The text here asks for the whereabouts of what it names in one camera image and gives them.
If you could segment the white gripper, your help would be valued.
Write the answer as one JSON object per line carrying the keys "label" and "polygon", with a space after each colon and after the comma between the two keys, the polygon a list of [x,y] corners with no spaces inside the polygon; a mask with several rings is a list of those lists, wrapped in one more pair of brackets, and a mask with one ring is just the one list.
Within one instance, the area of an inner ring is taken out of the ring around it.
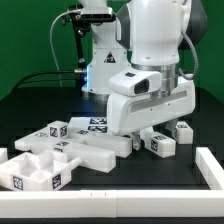
{"label": "white gripper", "polygon": [[107,124],[117,135],[132,134],[133,148],[141,148],[136,131],[167,122],[172,133],[178,120],[195,108],[195,87],[192,81],[178,78],[178,86],[167,96],[160,96],[162,74],[159,71],[125,69],[109,80],[112,90],[107,103]]}

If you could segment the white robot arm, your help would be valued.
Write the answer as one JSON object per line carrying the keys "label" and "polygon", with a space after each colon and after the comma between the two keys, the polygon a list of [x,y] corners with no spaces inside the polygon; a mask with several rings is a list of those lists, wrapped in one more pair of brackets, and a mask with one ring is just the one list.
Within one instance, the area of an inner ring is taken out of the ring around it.
{"label": "white robot arm", "polygon": [[88,95],[108,98],[107,125],[140,147],[138,132],[195,108],[194,72],[179,67],[179,49],[195,49],[206,32],[200,0],[130,0],[118,12],[108,0],[79,0],[93,24]]}

